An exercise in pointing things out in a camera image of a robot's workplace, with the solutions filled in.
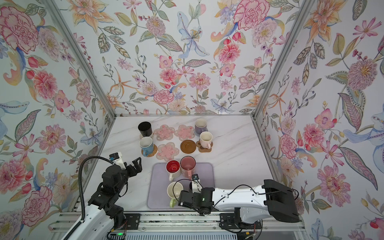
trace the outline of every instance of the brown round coaster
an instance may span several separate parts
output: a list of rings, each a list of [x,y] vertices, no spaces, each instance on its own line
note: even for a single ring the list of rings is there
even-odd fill
[[[183,153],[193,153],[196,150],[196,144],[192,140],[184,140],[180,144],[180,149]]]
[[[157,153],[157,146],[154,144],[153,145],[153,152],[151,154],[149,154],[147,157],[153,157],[153,156],[155,156],[156,153]]]
[[[213,142],[211,142],[211,149],[203,148],[200,144],[200,140],[196,142],[196,146],[199,148],[199,152],[211,152],[212,146],[214,145]]]

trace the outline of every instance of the marble surface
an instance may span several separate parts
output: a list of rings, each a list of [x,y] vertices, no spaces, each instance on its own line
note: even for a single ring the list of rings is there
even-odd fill
[[[264,179],[272,179],[252,120],[248,115],[117,117],[101,156],[109,158],[109,154],[121,152],[123,161],[127,164],[131,164],[137,157],[142,158],[142,172],[129,178],[128,192],[119,198],[116,202],[117,205],[123,207],[124,211],[150,211],[146,202],[152,167],[163,160],[158,160],[156,156],[144,157],[141,155],[140,132],[137,129],[139,123],[150,122],[154,131],[162,124],[175,129],[181,124],[195,126],[194,123],[198,118],[207,120],[208,131],[214,137],[211,152],[200,153],[196,149],[191,154],[185,154],[180,150],[181,141],[175,136],[171,140],[165,141],[158,141],[154,138],[154,144],[158,146],[174,142],[180,150],[175,157],[176,160],[181,160],[184,156],[192,156],[196,162],[210,162],[214,167],[215,186],[219,188],[233,189],[240,184],[257,186],[263,184]],[[196,142],[199,137],[195,136],[192,140]],[[102,182],[101,175],[108,166],[110,165],[104,161],[97,162],[84,193],[85,201],[91,198],[99,183]]]

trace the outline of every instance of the purple tray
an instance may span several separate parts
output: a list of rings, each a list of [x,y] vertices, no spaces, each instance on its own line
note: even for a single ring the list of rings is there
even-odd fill
[[[166,162],[159,162],[153,165],[151,182],[149,184],[149,192],[147,199],[147,207],[154,210],[183,210],[188,208],[175,206],[171,208],[169,206],[170,198],[167,194],[167,187],[171,183],[169,181],[169,175],[166,171]],[[195,173],[199,175],[200,183],[203,187],[215,187],[214,180],[214,168],[209,162],[197,162]],[[181,174],[175,178],[173,182],[184,179],[186,177]],[[181,183],[185,191],[189,191],[190,181],[182,180]]]

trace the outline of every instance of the blue mug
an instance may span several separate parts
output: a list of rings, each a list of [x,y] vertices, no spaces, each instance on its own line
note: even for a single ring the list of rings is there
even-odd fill
[[[143,156],[144,157],[147,157],[148,155],[153,153],[154,148],[153,148],[153,140],[151,137],[143,137],[140,140],[139,145],[140,145],[141,149],[143,150]]]
[[[207,121],[205,119],[199,118],[195,121],[195,133],[200,135],[202,132],[207,132]]]

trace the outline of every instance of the black mug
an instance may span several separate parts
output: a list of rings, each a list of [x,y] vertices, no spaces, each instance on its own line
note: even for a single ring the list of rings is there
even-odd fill
[[[152,126],[149,122],[140,123],[138,128],[143,137],[150,137],[152,135]]]

